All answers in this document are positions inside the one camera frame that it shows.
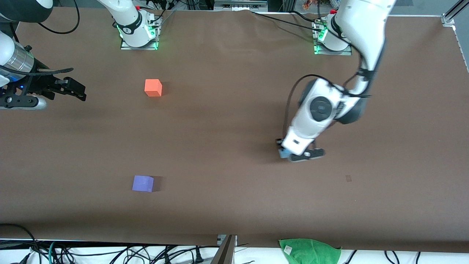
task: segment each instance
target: teal cable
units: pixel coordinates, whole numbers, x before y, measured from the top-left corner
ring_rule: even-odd
[[[52,249],[54,247],[55,241],[51,243],[51,246],[49,247],[49,264],[52,264]]]

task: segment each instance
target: table surface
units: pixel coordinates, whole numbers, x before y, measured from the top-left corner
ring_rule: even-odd
[[[175,12],[158,51],[121,51],[106,10],[80,13],[68,35],[19,26],[39,60],[75,68],[61,76],[87,100],[1,112],[1,222],[42,239],[214,244],[236,233],[252,246],[469,251],[469,75],[439,18],[390,17],[364,116],[318,137],[325,157],[289,163],[274,140],[292,84],[309,73],[341,84],[356,54],[314,55],[311,31],[248,11]],[[75,17],[55,8],[45,25],[67,30]],[[145,95],[149,78],[162,97]],[[134,175],[161,177],[161,191],[132,191]]]

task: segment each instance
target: purple cube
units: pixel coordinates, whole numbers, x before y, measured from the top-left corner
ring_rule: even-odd
[[[151,193],[153,191],[153,177],[135,175],[132,191]]]

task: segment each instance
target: white floor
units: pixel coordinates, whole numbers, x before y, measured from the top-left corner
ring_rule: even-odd
[[[174,249],[173,251],[193,248],[193,246],[180,246]],[[74,248],[71,252],[75,254],[96,254],[96,253],[105,253],[105,252],[114,252],[123,250],[124,247],[112,247],[112,248]],[[150,256],[155,257],[159,252],[161,252],[164,247],[149,247],[147,248]],[[216,248],[202,248],[200,253],[202,258],[206,259],[208,262],[210,258],[215,255],[217,251]],[[28,249],[11,249],[11,250],[0,250],[0,264],[12,264],[20,262],[23,257],[29,253]],[[340,256],[338,264],[344,264],[352,250],[343,250]],[[408,252],[408,251],[397,251],[396,252],[400,264],[414,264],[416,260],[417,252]],[[75,264],[106,264],[109,263],[116,254],[109,254],[103,256],[76,256]],[[388,252],[391,260],[394,262],[395,259],[391,252]],[[124,263],[124,258],[126,254],[122,254],[121,257],[115,262],[116,264]],[[176,257],[171,261],[172,264],[188,264],[192,260],[190,253],[185,253],[184,255]],[[288,264],[288,261],[283,255],[283,252],[280,248],[236,248],[236,253],[234,254],[234,264],[245,264],[250,261],[254,261],[253,264]],[[43,263],[47,264],[48,260],[43,257]],[[164,261],[158,261],[158,264],[163,264]],[[28,264],[38,264],[39,258],[38,254],[34,253],[30,256]],[[132,258],[129,261],[129,264],[146,264],[148,260],[143,262],[141,259]],[[359,250],[353,257],[351,264],[390,264],[385,258],[383,251],[372,251],[372,250]],[[419,264],[469,264],[469,254],[459,254],[459,253],[432,253],[432,252],[423,252],[419,259]]]

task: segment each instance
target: gray floor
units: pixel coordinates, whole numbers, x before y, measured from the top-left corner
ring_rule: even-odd
[[[79,7],[103,8],[96,0],[76,0]],[[73,0],[54,0],[56,6],[74,6]],[[457,0],[397,0],[392,11],[394,15],[441,15],[449,10]],[[469,8],[466,8],[455,19],[456,34],[462,53],[469,57]],[[8,24],[1,23],[0,30],[10,34]]]

